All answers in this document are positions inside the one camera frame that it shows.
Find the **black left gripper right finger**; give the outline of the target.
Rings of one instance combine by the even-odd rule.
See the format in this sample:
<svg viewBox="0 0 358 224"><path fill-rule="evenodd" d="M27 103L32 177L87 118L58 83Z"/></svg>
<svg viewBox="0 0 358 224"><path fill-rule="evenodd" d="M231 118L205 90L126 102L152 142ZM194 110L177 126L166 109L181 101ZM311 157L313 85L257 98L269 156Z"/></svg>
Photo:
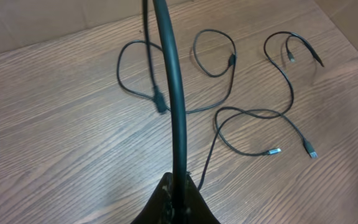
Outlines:
<svg viewBox="0 0 358 224"><path fill-rule="evenodd" d="M186 175L185 207L185 223L219 224L189 174Z"/></svg>

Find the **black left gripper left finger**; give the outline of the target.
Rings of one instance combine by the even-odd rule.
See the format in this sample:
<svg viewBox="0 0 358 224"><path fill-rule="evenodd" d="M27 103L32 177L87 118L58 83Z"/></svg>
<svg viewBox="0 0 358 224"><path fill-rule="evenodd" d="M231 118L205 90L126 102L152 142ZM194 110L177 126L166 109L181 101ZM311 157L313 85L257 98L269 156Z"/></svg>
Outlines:
<svg viewBox="0 0 358 224"><path fill-rule="evenodd" d="M172 173L166 172L131 224L169 224L173 220Z"/></svg>

